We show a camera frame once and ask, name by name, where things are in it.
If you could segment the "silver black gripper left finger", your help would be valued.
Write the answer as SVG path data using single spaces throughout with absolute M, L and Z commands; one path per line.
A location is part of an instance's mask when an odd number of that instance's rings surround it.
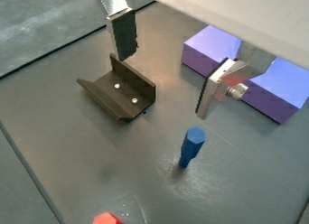
M 138 49 L 135 11 L 127 0 L 96 0 L 105 11 L 107 29 L 112 34 L 117 59 L 124 61 Z

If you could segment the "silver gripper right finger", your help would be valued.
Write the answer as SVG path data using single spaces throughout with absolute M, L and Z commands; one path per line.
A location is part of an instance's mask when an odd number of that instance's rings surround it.
M 241 43 L 237 59 L 222 60 L 204 80 L 195 108 L 195 114 L 200 119 L 206 118 L 214 99 L 216 101 L 222 101 L 224 97 L 241 99 L 247 90 L 243 82 L 262 75 L 274 59 L 275 56 L 267 51 L 247 42 Z

